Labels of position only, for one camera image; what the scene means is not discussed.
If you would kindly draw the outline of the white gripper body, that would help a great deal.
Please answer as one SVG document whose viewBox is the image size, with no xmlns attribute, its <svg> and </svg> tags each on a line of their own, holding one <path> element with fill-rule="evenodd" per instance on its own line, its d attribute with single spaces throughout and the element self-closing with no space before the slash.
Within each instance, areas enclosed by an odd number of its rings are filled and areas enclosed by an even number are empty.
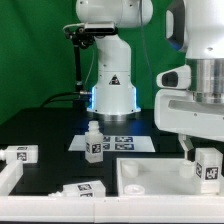
<svg viewBox="0 0 224 224">
<path fill-rule="evenodd" d="M 160 130 L 224 142 L 224 106 L 197 103 L 190 92 L 160 90 L 154 118 Z"/>
</svg>

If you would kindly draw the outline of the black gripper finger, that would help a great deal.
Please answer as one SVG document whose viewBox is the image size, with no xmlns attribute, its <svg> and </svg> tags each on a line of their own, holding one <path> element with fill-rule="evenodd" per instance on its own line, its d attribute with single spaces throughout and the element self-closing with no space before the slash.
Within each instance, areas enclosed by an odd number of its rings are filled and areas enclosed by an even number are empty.
<svg viewBox="0 0 224 224">
<path fill-rule="evenodd" d="M 178 140 L 181 145 L 181 147 L 184 150 L 184 159 L 188 159 L 188 152 L 193 149 L 193 144 L 191 142 L 191 137 L 184 134 L 178 135 Z"/>
</svg>

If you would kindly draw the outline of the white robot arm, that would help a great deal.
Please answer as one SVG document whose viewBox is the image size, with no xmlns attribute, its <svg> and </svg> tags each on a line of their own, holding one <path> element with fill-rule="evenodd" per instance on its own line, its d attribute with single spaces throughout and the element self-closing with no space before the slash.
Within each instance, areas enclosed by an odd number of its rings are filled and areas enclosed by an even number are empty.
<svg viewBox="0 0 224 224">
<path fill-rule="evenodd" d="M 87 111 L 122 119 L 140 111 L 131 82 L 132 49 L 122 28 L 144 27 L 152 0 L 77 0 L 80 45 L 98 50 L 98 80 Z M 158 129 L 224 142 L 224 0 L 173 0 L 166 9 L 166 40 L 185 63 L 157 75 L 154 118 Z"/>
</svg>

